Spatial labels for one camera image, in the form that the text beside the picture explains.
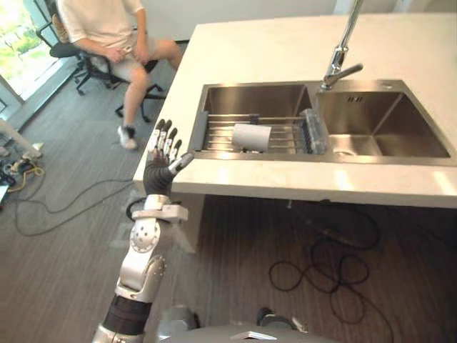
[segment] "chrome faucet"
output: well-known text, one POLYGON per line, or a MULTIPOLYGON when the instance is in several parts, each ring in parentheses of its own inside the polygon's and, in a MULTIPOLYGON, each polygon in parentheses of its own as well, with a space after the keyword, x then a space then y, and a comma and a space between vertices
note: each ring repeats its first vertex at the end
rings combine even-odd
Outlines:
POLYGON ((345 76, 351 75, 363 69, 363 64, 356 64, 346 70, 341 70, 343 66, 344 57, 348 52, 348 41, 351 37, 352 31, 356 26, 358 13, 362 6, 363 0, 355 0, 354 6, 352 8, 351 16, 348 20, 348 25, 346 30, 344 31, 343 38, 341 39, 340 44, 335 47, 335 51, 333 52, 333 56, 331 58, 330 65, 328 66, 327 73, 323 77, 323 81, 321 84, 322 89, 331 89, 331 87, 339 80, 344 78, 345 76))

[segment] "office chair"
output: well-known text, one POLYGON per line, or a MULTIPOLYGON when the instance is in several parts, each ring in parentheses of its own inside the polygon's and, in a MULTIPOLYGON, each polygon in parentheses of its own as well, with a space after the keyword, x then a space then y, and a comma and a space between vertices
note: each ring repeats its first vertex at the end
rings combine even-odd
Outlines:
MULTIPOLYGON (((83 59, 85 65, 86 65, 86 70, 87 70, 88 74, 84 77, 84 79, 81 80, 81 82, 76 87, 79 95, 84 95, 84 92, 81 90, 81 87, 91 77, 110 82, 111 85, 110 84, 106 84, 106 86, 108 88, 112 88, 112 89, 115 89, 119 84, 130 83, 130 81, 121 79, 120 77, 117 77, 117 76, 112 74, 112 72, 111 72, 111 63, 105 56, 100 56, 100 55, 96 55, 96 54, 90 54, 89 52, 86 52, 86 51, 82 51, 81 52, 81 56, 82 56, 82 59, 83 59), (97 68, 96 66, 94 66, 94 64, 92 63, 92 58, 94 58, 94 57, 96 57, 96 58, 98 58, 98 59, 103 61, 103 63, 106 65, 107 72, 104 72, 104 71, 100 70, 99 68, 97 68)), ((152 69, 154 69, 154 67, 157 65, 158 62, 159 61, 150 61, 150 62, 148 62, 148 64, 146 66, 144 66, 144 68, 146 70, 146 73, 150 74, 152 69)), ((148 118, 144 113, 144 100, 146 100, 146 99, 153 99, 153 100, 164 100, 164 99, 166 99, 166 96, 164 96, 164 95, 150 94, 150 92, 153 91, 154 89, 157 89, 158 91, 164 91, 162 89, 162 87, 160 87, 158 84, 152 84, 146 90, 146 95, 144 96, 143 101, 141 102, 141 117, 143 118, 143 120, 146 123, 150 123, 151 119, 148 118)), ((115 110, 116 114, 121 118, 124 116, 123 115, 123 109, 124 109, 124 105, 121 105, 115 110)))
MULTIPOLYGON (((38 3, 35 1, 36 6, 38 7, 39 11, 43 15, 44 18, 46 18, 45 13, 42 11, 42 9, 39 7, 38 3)), ((46 37, 43 35, 43 31, 46 30, 47 28, 51 27, 51 29, 54 31, 54 28, 52 27, 52 16, 54 14, 57 14, 57 5, 54 1, 46 2, 46 6, 48 8, 49 15, 51 19, 49 19, 48 22, 46 22, 43 26, 38 28, 35 33, 36 35, 47 45, 49 48, 49 55, 52 57, 55 57, 57 59, 62 59, 65 57, 76 57, 78 59, 78 64, 73 71, 74 75, 74 80, 76 83, 79 82, 80 77, 84 77, 87 74, 87 71, 84 71, 84 62, 82 61, 81 57, 79 54, 81 53, 81 50, 78 49, 76 46, 74 46, 72 43, 62 43, 61 41, 58 40, 58 42, 54 45, 51 44, 51 42, 46 39, 46 37)))

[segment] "dish rack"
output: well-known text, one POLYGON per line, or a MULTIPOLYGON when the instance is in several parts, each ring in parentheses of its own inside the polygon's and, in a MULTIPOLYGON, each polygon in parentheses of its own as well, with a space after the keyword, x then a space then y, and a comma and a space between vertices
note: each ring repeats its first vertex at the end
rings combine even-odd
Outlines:
POLYGON ((235 124, 271 127, 268 153, 307 153, 302 116, 259 116, 258 114, 208 114, 206 136, 202 151, 243 152, 232 146, 235 124))

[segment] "double sink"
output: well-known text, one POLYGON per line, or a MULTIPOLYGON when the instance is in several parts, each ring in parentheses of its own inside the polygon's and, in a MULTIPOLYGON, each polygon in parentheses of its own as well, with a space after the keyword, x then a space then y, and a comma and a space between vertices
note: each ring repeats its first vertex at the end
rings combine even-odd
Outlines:
POLYGON ((200 159, 457 165, 441 130, 400 80, 206 85, 191 138, 200 159), (320 123, 324 151, 310 149, 303 111, 320 123), (264 153, 231 145, 236 123, 272 126, 264 153))

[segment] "wall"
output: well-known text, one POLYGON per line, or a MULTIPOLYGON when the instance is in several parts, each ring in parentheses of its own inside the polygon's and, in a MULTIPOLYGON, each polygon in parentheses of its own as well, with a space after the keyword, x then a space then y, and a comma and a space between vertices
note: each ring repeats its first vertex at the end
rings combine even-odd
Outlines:
MULTIPOLYGON (((392 12, 397 0, 365 0, 361 13, 388 13, 392 12)), ((333 14, 349 14, 353 7, 353 0, 338 0, 333 14)))
POLYGON ((336 0, 142 0, 149 33, 189 39, 195 25, 282 16, 332 14, 336 0))
POLYGON ((457 0, 398 0, 395 12, 455 12, 457 0))

